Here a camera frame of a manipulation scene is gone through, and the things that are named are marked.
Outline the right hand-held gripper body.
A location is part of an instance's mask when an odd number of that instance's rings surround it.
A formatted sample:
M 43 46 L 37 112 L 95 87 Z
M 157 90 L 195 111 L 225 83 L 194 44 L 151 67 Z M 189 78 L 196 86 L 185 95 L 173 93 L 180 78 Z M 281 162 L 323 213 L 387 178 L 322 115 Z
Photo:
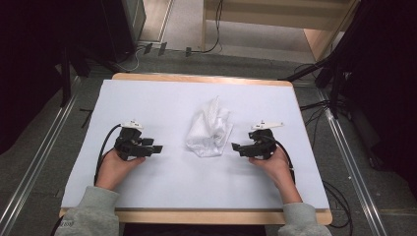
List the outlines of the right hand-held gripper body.
M 260 156 L 269 159 L 278 147 L 278 141 L 273 136 L 272 128 L 282 127 L 282 122 L 260 122 L 251 127 L 249 138 L 254 143 L 249 146 L 246 154 L 249 157 Z

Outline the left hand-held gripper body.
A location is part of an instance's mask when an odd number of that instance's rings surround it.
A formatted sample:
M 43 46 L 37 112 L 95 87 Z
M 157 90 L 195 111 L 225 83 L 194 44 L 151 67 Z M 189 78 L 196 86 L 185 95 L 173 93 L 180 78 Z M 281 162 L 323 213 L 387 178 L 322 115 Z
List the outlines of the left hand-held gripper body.
M 127 160 L 129 156 L 145 156 L 146 149 L 142 146 L 141 139 L 143 126 L 136 121 L 130 121 L 122 123 L 121 128 L 122 130 L 114 145 L 119 156 L 123 160 Z

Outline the white mesh zipper bag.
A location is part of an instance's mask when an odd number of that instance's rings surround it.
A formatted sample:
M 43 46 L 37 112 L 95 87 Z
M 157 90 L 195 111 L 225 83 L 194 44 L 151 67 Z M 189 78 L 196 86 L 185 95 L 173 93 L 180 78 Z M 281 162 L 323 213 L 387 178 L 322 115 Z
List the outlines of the white mesh zipper bag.
M 221 156 L 233 129 L 229 114 L 218 96 L 206 103 L 193 118 L 186 146 L 198 157 Z

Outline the person's right hand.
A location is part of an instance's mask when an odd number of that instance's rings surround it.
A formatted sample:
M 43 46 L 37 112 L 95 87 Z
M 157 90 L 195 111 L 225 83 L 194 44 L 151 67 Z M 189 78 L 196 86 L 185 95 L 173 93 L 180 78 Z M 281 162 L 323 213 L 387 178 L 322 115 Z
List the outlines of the person's right hand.
M 269 159 L 260 160 L 250 157 L 249 162 L 261 167 L 279 190 L 294 187 L 289 161 L 281 147 L 277 147 Z

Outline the person's left hand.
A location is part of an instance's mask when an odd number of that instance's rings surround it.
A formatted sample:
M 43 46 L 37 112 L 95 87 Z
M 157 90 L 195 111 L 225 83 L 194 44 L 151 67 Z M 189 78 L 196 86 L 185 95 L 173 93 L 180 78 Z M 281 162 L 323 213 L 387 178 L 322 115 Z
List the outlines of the person's left hand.
M 113 191 L 136 167 L 145 162 L 144 157 L 123 160 L 116 150 L 109 151 L 102 159 L 95 187 Z

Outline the black metal stand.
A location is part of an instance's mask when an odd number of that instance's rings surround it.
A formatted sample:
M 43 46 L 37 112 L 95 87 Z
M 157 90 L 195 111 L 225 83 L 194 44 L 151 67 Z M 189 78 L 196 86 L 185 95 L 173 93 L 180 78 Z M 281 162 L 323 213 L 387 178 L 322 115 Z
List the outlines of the black metal stand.
M 309 74 L 313 74 L 315 71 L 320 71 L 315 79 L 315 85 L 318 89 L 324 89 L 328 84 L 331 84 L 329 94 L 329 110 L 333 118 L 337 119 L 338 94 L 343 71 L 336 56 L 330 55 L 319 62 L 309 64 L 306 68 L 300 70 L 299 72 L 294 72 L 291 76 L 283 78 L 283 80 L 287 82 L 295 82 L 296 80 L 299 80 Z

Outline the black stand leg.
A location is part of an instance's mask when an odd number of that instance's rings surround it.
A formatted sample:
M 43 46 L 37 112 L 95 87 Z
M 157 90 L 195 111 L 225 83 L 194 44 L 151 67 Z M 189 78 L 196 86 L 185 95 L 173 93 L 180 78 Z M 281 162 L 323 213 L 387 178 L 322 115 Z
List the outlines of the black stand leg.
M 61 78 L 62 78 L 62 101 L 64 107 L 71 98 L 70 60 L 66 46 L 61 51 Z

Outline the dark cabinet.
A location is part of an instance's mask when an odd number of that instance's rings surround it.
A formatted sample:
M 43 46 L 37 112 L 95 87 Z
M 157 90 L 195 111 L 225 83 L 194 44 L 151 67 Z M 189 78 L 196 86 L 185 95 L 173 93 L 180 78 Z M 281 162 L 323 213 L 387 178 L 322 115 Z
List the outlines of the dark cabinet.
M 137 48 L 147 15 L 143 0 L 101 0 L 110 38 L 110 59 L 122 62 Z

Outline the light wooden furniture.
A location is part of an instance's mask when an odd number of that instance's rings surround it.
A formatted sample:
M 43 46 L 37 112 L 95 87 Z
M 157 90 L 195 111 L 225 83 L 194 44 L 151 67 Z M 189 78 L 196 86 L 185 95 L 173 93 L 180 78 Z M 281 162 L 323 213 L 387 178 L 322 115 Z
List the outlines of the light wooden furniture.
M 227 55 L 320 61 L 360 0 L 203 0 L 202 49 Z

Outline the black curtain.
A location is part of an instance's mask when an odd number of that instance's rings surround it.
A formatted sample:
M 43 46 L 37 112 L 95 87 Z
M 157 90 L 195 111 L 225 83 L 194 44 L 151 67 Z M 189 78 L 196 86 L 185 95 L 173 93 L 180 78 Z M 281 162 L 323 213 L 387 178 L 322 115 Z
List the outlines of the black curtain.
M 361 0 L 337 62 L 374 165 L 397 173 L 417 199 L 417 0 Z
M 94 0 L 0 0 L 0 154 L 60 89 L 61 51 L 89 74 L 82 16 Z

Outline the metal floor rail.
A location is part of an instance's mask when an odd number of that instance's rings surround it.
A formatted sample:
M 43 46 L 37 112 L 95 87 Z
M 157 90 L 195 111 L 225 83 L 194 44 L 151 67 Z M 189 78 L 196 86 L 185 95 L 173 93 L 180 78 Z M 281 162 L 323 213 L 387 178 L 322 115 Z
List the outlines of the metal floor rail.
M 70 95 L 68 102 L 58 110 L 51 126 L 42 140 L 42 143 L 33 156 L 23 179 L 11 199 L 8 201 L 6 208 L 0 217 L 0 236 L 9 236 L 16 219 L 18 218 L 26 200 L 30 195 L 30 191 L 34 186 L 35 181 L 37 180 L 58 136 L 60 135 L 72 108 L 74 107 L 74 103 L 79 95 L 82 83 L 83 80 L 80 76 L 76 76 L 71 82 L 70 89 L 73 93 Z
M 361 171 L 356 163 L 354 155 L 346 140 L 342 128 L 330 111 L 326 112 L 329 126 L 340 150 L 342 159 L 345 163 L 350 182 L 356 192 L 362 211 L 368 221 L 373 236 L 388 236 L 385 225 L 380 216 L 379 210 L 366 186 Z

